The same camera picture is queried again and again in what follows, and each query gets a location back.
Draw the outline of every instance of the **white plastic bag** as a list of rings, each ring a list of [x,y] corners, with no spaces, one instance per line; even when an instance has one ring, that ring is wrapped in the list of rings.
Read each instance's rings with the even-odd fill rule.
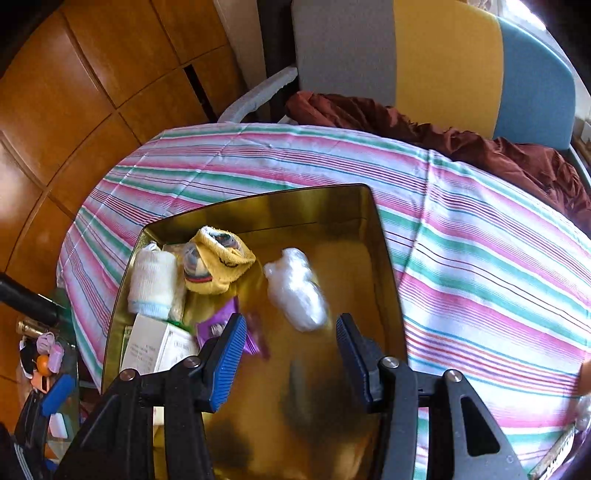
[[[328,308],[314,282],[314,273],[306,256],[297,248],[286,248],[282,257],[267,263],[264,273],[269,281],[271,303],[300,332],[316,330],[326,324]]]

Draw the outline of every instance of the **purple packet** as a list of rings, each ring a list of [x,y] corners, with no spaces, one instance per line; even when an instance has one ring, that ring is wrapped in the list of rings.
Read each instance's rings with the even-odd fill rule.
[[[232,313],[238,313],[238,297],[233,297],[220,308],[216,313],[209,317],[205,322],[198,323],[195,326],[195,336],[197,337],[197,343],[199,348],[203,348],[205,342],[210,338],[219,337],[228,320],[232,316]],[[254,341],[251,331],[246,330],[246,342],[243,350],[251,355],[260,353],[259,347]]]

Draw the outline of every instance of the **orange toy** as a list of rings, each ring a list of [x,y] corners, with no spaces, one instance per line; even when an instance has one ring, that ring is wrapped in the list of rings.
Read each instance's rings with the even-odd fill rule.
[[[47,355],[39,355],[37,357],[37,371],[44,377],[49,377],[51,375],[51,372],[47,366],[48,361],[49,357]]]

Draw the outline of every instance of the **bed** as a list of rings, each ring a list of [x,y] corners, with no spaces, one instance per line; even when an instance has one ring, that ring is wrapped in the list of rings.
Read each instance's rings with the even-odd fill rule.
[[[283,124],[165,131],[94,188],[63,243],[59,284],[100,384],[109,319],[142,227],[250,194],[337,183],[373,191],[413,369],[468,377],[529,471],[572,420],[591,339],[591,241],[516,187],[435,151]],[[425,478],[421,414],[415,478]]]

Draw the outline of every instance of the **gray panel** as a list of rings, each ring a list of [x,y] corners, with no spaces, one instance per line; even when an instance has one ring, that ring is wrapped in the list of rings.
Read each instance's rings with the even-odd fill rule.
[[[394,104],[392,0],[293,0],[291,15],[302,90]]]

